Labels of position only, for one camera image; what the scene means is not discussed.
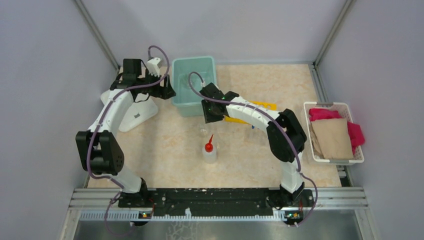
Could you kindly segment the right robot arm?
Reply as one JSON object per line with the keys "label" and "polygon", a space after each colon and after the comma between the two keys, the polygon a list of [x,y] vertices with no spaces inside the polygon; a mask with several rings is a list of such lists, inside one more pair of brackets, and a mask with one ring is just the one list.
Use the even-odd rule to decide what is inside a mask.
{"label": "right robot arm", "polygon": [[206,123],[222,121],[225,117],[242,120],[266,133],[272,154],[281,161],[281,199],[287,206],[301,200],[305,188],[301,176],[302,152],[307,136],[290,109],[267,109],[245,100],[237,93],[223,93],[214,83],[202,84],[198,95]]}

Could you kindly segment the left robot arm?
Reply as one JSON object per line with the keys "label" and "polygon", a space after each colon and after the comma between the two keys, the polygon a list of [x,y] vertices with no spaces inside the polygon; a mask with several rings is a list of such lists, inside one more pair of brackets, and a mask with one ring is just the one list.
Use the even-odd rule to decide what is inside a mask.
{"label": "left robot arm", "polygon": [[75,136],[81,165],[89,176],[95,180],[110,180],[121,193],[130,194],[131,202],[138,207],[149,203],[150,193],[146,182],[125,166],[124,152],[116,134],[139,94],[163,100],[176,96],[169,73],[160,73],[161,63],[159,57],[150,57],[147,62],[125,58],[122,71],[109,88],[108,102],[95,122]]}

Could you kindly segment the clear glass beaker rear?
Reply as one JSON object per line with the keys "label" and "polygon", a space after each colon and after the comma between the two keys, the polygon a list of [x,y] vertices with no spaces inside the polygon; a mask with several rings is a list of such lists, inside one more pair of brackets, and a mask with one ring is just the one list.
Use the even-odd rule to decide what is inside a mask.
{"label": "clear glass beaker rear", "polygon": [[211,125],[208,124],[208,123],[204,123],[204,122],[199,123],[197,125],[197,129],[198,129],[198,131],[197,131],[198,132],[198,135],[201,138],[207,138],[207,139],[209,139],[211,137],[211,135],[212,135],[212,133],[211,133]]}

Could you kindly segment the yellow test tube rack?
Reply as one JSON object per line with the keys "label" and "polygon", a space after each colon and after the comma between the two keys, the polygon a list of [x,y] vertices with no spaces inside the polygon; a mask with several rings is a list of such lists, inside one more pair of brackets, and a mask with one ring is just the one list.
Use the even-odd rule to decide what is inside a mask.
{"label": "yellow test tube rack", "polygon": [[[267,110],[272,110],[272,111],[277,110],[277,104],[276,103],[261,102],[261,101],[252,101],[252,103],[255,104],[255,105],[258,105],[262,108],[265,108]],[[242,119],[234,118],[234,117],[228,117],[228,116],[224,117],[224,121],[229,122],[229,123],[248,124],[248,122],[246,122]]]}

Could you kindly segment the brown paper bag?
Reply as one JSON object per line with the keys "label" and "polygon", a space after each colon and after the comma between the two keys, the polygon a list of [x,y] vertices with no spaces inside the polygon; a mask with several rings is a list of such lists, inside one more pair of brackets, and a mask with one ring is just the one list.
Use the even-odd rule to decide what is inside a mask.
{"label": "brown paper bag", "polygon": [[354,158],[346,119],[319,119],[312,121],[310,126],[313,151],[320,158],[327,160]]}

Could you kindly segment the red-capped wash bottle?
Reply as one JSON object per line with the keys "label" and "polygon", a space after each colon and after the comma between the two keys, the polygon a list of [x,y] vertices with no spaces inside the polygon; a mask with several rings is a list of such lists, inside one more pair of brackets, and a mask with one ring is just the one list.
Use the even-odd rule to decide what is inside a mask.
{"label": "red-capped wash bottle", "polygon": [[202,148],[202,155],[207,164],[213,164],[217,161],[217,149],[213,143],[214,135],[212,134],[208,142]]}

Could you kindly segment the clear glass beaker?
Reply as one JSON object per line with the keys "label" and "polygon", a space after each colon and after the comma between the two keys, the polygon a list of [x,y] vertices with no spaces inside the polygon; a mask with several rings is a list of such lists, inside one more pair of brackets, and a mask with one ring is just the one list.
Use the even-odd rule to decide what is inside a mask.
{"label": "clear glass beaker", "polygon": [[212,133],[211,133],[211,125],[208,124],[208,123],[204,123],[204,122],[199,123],[197,125],[197,129],[198,129],[198,131],[197,131],[198,132],[198,135],[201,138],[207,138],[207,139],[209,139],[211,137],[211,135],[212,135]]}
{"label": "clear glass beaker", "polygon": [[189,74],[188,73],[184,73],[184,74],[180,74],[178,76],[178,80],[179,80],[179,84],[180,87],[183,89],[187,89],[190,90],[190,84],[189,84]]}

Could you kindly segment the pink cloth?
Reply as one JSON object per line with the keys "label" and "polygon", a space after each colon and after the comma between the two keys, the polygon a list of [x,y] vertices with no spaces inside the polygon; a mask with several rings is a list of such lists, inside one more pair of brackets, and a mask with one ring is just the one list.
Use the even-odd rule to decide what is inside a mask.
{"label": "pink cloth", "polygon": [[[309,110],[309,114],[310,123],[315,120],[345,119],[340,116],[339,113],[335,110],[312,108]],[[356,123],[347,121],[347,129],[353,153],[356,147],[361,146],[365,143],[365,137],[363,135],[361,126]]]}

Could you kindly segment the white perforated basket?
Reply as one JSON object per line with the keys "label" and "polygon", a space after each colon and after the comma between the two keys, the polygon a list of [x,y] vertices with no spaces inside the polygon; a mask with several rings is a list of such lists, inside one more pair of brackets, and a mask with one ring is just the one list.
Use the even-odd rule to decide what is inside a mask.
{"label": "white perforated basket", "polygon": [[353,151],[353,159],[323,159],[320,156],[316,155],[314,152],[313,142],[311,140],[311,121],[310,121],[310,109],[324,109],[330,111],[336,111],[339,115],[345,118],[348,122],[353,123],[354,120],[351,115],[349,106],[343,102],[316,102],[316,101],[306,101],[303,103],[303,112],[305,116],[305,121],[307,123],[307,135],[308,143],[306,144],[308,151],[310,152],[310,157],[308,161],[311,164],[316,165],[334,165],[334,166],[352,166],[355,164],[361,164],[365,161],[364,154],[361,146],[357,146]]}

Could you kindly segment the clear glass beaker front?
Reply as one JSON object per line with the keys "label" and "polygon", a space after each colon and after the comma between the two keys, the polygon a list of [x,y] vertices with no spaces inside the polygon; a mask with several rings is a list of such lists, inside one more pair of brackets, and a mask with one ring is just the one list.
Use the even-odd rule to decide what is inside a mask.
{"label": "clear glass beaker front", "polygon": [[180,74],[178,76],[178,80],[179,80],[179,84],[180,87],[183,89],[187,89],[190,90],[190,84],[189,84],[189,74],[188,73],[184,73],[184,74]]}

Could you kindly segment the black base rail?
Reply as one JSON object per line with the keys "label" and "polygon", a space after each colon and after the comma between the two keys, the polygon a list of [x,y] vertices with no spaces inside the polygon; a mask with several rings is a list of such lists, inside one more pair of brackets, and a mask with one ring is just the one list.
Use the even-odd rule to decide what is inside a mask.
{"label": "black base rail", "polygon": [[292,200],[283,189],[270,188],[156,188],[122,193],[120,208],[152,208],[155,217],[262,217],[274,210],[311,207],[313,192],[305,189]]}

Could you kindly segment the white plastic lid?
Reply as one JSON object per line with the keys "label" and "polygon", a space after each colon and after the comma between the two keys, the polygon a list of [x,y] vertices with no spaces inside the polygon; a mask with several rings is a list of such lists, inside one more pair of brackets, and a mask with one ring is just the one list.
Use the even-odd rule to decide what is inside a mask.
{"label": "white plastic lid", "polygon": [[100,96],[104,104],[95,122],[88,128],[91,132],[100,126],[99,132],[128,132],[158,113],[158,107],[146,94],[133,97],[130,91],[107,90]]}

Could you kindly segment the teal plastic bin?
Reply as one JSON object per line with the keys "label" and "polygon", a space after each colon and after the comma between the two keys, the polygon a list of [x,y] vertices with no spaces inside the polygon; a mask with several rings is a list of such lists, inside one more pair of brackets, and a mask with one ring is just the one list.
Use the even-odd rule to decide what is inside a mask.
{"label": "teal plastic bin", "polygon": [[206,84],[217,84],[215,59],[212,56],[196,56],[176,58],[172,62],[172,88],[176,96],[172,98],[172,104],[177,108],[182,117],[202,116],[202,98],[195,94],[192,89],[181,88],[179,75],[197,72]]}

